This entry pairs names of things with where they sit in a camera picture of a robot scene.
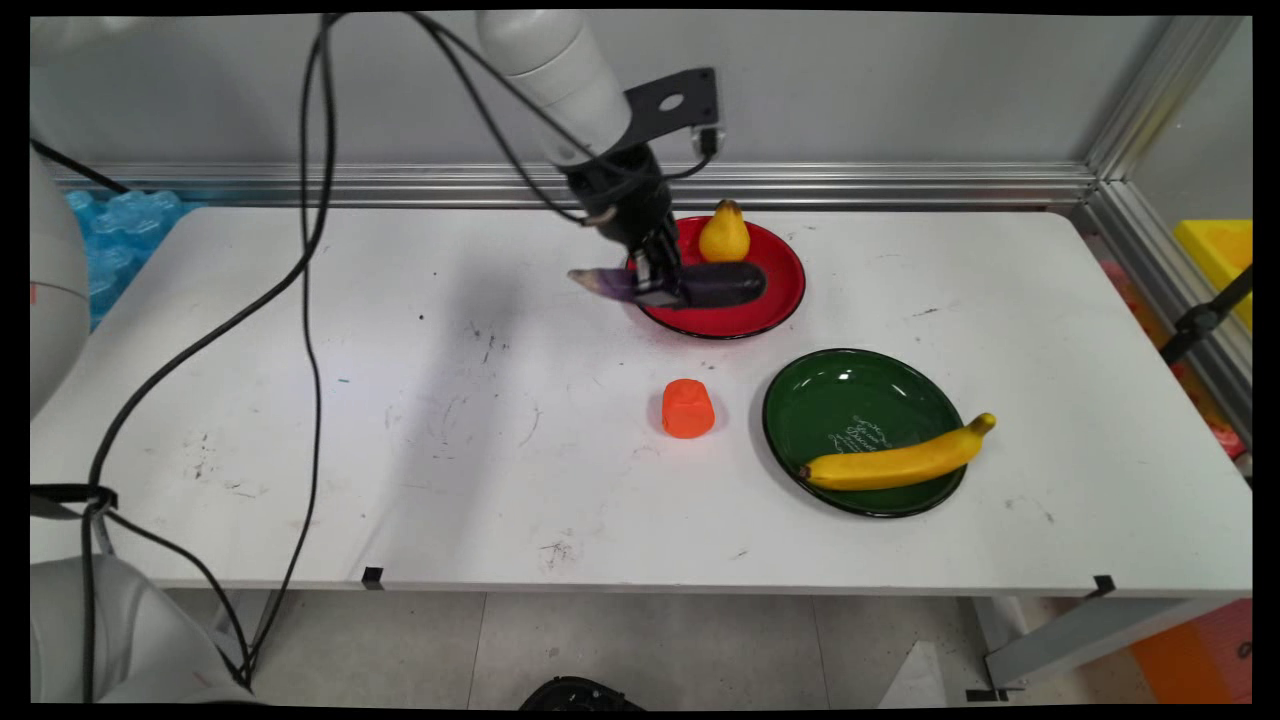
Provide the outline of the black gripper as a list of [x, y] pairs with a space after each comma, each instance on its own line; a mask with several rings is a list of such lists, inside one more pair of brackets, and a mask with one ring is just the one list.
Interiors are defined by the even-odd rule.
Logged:
[[689, 292], [672, 214], [669, 183], [652, 147], [637, 143], [600, 161], [564, 169], [570, 192], [591, 217], [613, 210], [596, 229], [622, 243], [634, 274], [634, 302], [645, 307], [686, 307]]

